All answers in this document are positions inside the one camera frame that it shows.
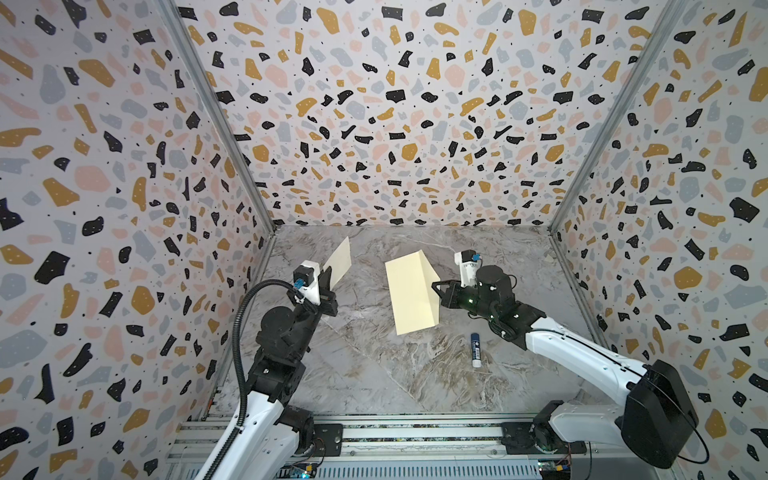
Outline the beige letter paper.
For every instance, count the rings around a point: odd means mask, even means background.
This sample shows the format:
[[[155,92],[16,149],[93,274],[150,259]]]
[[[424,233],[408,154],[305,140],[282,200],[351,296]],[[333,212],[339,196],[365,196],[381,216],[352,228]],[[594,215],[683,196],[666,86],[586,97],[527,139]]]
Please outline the beige letter paper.
[[[329,290],[333,290],[351,267],[350,239],[346,237],[323,265],[323,271],[330,273]]]

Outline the cream envelope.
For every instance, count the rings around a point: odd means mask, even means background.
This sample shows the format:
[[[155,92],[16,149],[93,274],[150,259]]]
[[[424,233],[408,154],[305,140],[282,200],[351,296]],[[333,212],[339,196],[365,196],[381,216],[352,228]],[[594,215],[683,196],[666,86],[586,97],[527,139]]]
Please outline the cream envelope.
[[[385,263],[388,289],[398,335],[439,324],[440,298],[432,289],[440,277],[422,250]]]

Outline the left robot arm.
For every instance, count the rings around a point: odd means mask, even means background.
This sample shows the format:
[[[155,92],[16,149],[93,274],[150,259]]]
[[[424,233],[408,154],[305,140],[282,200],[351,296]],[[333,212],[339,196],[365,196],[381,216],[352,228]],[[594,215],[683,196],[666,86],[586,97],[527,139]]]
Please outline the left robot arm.
[[[316,438],[313,414],[290,401],[306,371],[303,357],[324,316],[338,313],[332,287],[333,268],[305,261],[290,282],[267,279],[248,290],[236,312],[232,360],[238,406],[225,432],[201,467],[199,479],[273,479],[283,470],[308,466],[323,453]],[[251,367],[243,366],[243,321],[257,294],[268,287],[286,291],[290,306],[264,313]]]

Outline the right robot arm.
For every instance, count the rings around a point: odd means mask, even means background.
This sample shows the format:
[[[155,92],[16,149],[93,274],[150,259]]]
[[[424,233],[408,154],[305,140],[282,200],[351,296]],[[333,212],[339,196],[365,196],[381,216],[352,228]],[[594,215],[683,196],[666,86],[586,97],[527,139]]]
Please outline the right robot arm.
[[[623,446],[658,469],[681,459],[697,433],[698,416],[674,366],[625,357],[570,331],[517,300],[510,275],[495,265],[465,262],[461,275],[432,283],[441,306],[486,320],[502,340],[565,367],[611,401],[549,402],[532,421],[528,445],[543,453],[576,442]]]

